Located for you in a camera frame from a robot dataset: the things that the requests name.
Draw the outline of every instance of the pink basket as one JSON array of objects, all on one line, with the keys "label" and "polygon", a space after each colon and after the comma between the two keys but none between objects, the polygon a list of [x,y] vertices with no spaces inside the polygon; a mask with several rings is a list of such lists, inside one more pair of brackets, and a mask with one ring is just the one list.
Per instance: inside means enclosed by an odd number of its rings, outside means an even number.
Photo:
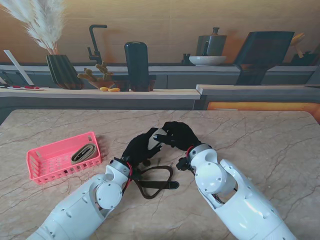
[{"label": "pink basket", "polygon": [[[93,143],[97,146],[98,156],[89,160],[71,164],[71,157],[84,145]],[[93,131],[31,149],[26,154],[30,180],[41,185],[55,179],[99,165],[101,155]]]}]

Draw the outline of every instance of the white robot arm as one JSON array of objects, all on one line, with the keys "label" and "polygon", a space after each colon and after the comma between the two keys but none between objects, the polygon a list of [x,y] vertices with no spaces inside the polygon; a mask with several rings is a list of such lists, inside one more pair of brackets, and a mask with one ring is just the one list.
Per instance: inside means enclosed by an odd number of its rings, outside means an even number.
[{"label": "white robot arm", "polygon": [[117,160],[105,170],[58,203],[27,240],[88,240],[119,204],[131,171]]},{"label": "white robot arm", "polygon": [[[236,166],[223,159],[207,144],[193,148],[189,155],[195,170],[198,190],[220,217],[229,231],[239,240],[295,240],[280,214]],[[223,203],[217,194],[237,192]]]}]

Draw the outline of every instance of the pampas grass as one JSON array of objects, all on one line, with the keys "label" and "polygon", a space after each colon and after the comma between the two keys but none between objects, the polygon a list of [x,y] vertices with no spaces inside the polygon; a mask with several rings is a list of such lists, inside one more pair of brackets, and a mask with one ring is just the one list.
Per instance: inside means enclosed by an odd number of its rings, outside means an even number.
[{"label": "pampas grass", "polygon": [[5,11],[22,21],[27,33],[51,55],[64,27],[64,0],[0,0]]}]

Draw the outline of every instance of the white bowl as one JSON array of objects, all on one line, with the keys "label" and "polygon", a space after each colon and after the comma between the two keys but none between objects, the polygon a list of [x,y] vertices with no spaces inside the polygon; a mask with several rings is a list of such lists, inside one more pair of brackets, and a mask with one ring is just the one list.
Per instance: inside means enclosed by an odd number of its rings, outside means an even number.
[{"label": "white bowl", "polygon": [[189,60],[196,66],[217,66],[226,58],[226,56],[190,56]]}]

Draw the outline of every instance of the black strap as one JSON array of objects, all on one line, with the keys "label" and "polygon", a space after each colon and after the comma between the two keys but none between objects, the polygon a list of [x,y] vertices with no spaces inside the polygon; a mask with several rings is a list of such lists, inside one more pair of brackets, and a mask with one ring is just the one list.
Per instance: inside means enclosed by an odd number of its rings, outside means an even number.
[{"label": "black strap", "polygon": [[160,193],[161,190],[163,190],[163,189],[166,188],[166,186],[167,186],[168,183],[171,181],[171,178],[172,178],[172,176],[173,176],[173,174],[174,174],[174,171],[173,171],[172,167],[170,167],[170,166],[153,166],[153,167],[150,167],[150,168],[148,168],[148,169],[145,169],[145,170],[141,171],[140,174],[142,175],[142,174],[144,174],[145,172],[147,172],[147,171],[149,171],[149,170],[153,170],[153,169],[166,169],[166,170],[169,171],[170,176],[169,176],[169,178],[168,178],[167,181],[159,181],[159,183],[157,183],[157,187],[153,187],[153,188],[157,188],[157,189],[158,189],[158,191],[156,191],[153,195],[147,195],[147,194],[144,192],[144,190],[142,189],[142,188],[143,188],[143,185],[146,185],[146,184],[148,185],[148,184],[150,184],[150,183],[147,183],[147,181],[140,181],[140,180],[134,179],[135,184],[138,186],[138,188],[139,188],[142,196],[143,196],[145,199],[153,199],[153,198],[155,198],[155,197]]},{"label": "black strap", "polygon": [[159,189],[163,186],[163,183],[166,183],[163,189],[177,189],[179,187],[179,183],[177,181],[139,181],[139,184],[142,188],[148,189]]}]

